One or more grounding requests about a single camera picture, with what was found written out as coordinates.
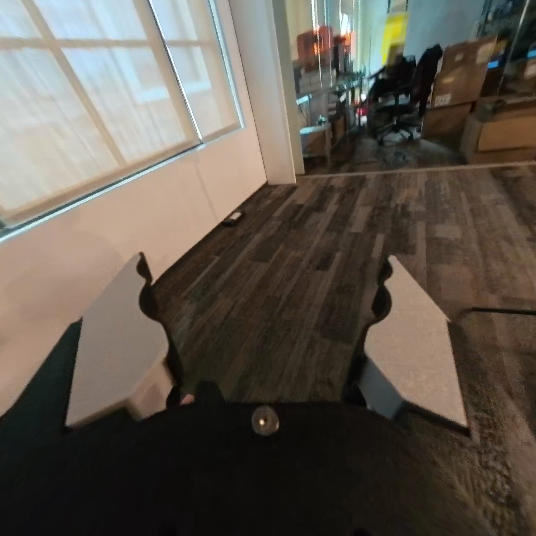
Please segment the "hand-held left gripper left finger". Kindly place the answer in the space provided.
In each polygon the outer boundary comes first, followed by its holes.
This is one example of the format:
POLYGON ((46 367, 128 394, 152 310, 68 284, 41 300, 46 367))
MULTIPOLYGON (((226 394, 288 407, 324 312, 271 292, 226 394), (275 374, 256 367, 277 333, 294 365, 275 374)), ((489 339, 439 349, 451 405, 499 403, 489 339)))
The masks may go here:
POLYGON ((125 410, 144 420, 168 408, 183 368, 153 295, 143 253, 133 255, 82 318, 65 425, 125 410))

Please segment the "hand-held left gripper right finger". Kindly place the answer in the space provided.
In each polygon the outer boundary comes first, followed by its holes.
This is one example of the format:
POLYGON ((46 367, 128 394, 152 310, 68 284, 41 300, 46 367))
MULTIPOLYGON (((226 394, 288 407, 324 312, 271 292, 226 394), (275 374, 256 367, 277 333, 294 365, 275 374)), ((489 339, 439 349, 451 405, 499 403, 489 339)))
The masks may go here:
POLYGON ((449 319, 395 256, 380 269, 341 399, 392 421, 415 413, 469 431, 449 319))

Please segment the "black floor bar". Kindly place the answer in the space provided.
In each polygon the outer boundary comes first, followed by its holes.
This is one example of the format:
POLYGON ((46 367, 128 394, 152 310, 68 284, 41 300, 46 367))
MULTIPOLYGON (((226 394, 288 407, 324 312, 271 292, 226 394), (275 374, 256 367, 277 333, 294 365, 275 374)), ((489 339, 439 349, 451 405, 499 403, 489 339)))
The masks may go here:
POLYGON ((515 309, 515 308, 493 308, 493 307, 471 307, 470 312, 479 312, 485 314, 504 314, 514 316, 533 316, 535 317, 534 309, 515 309))

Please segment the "black office chair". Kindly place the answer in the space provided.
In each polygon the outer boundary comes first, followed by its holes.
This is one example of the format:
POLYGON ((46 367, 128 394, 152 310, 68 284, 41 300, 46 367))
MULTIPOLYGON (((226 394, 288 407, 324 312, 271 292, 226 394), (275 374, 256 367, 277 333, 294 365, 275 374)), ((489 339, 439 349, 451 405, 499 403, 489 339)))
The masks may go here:
POLYGON ((413 116, 412 81, 416 68, 415 58, 398 53, 391 65, 385 64, 368 76, 372 85, 366 99, 367 129, 379 145, 385 144, 390 134, 407 134, 412 141, 417 131, 413 116))

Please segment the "large white-framed window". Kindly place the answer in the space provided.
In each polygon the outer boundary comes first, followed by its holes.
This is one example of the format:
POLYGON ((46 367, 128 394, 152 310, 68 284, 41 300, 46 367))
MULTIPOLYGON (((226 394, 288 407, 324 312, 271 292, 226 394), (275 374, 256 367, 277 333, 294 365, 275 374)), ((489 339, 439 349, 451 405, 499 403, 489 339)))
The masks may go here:
POLYGON ((1 236, 244 127, 216 1, 1 1, 1 236))

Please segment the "black jacket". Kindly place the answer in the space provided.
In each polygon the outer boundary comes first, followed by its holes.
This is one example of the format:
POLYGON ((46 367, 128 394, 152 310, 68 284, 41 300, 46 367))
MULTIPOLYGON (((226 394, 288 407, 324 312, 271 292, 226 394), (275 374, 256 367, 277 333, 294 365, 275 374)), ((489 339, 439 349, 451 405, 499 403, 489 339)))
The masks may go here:
POLYGON ((422 119, 427 107, 428 97, 437 73, 443 49, 439 44, 429 47, 422 54, 413 77, 412 100, 418 106, 418 117, 422 119))

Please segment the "metal storage shelves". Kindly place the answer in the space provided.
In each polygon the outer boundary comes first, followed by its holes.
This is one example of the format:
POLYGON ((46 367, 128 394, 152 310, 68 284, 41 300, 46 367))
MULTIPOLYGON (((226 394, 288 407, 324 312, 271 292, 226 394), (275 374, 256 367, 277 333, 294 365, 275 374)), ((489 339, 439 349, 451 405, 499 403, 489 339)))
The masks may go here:
POLYGON ((349 141, 351 130, 358 124, 363 89, 363 73, 354 66, 352 56, 356 31, 346 28, 335 32, 333 27, 332 31, 328 69, 320 65, 312 71, 300 68, 297 47, 297 58, 293 60, 302 156, 304 161, 323 158, 328 167, 334 150, 349 141))

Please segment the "stack of cardboard boxes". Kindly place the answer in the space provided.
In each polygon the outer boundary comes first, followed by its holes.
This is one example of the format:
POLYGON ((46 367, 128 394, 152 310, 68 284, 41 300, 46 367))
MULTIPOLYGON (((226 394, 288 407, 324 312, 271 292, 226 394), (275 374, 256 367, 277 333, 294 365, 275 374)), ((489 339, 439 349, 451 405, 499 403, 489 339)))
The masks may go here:
POLYGON ((492 34, 444 50, 423 118, 423 139, 452 140, 463 133, 480 97, 496 43, 497 34, 492 34))

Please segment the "yellow cabinet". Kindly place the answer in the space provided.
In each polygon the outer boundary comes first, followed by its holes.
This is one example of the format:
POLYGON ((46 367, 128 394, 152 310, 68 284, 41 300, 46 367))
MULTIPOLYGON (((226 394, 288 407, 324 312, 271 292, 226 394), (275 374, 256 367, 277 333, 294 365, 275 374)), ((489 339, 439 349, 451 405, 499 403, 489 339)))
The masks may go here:
POLYGON ((409 17, 409 11, 388 14, 386 17, 381 44, 382 63, 386 66, 391 66, 404 51, 409 17))

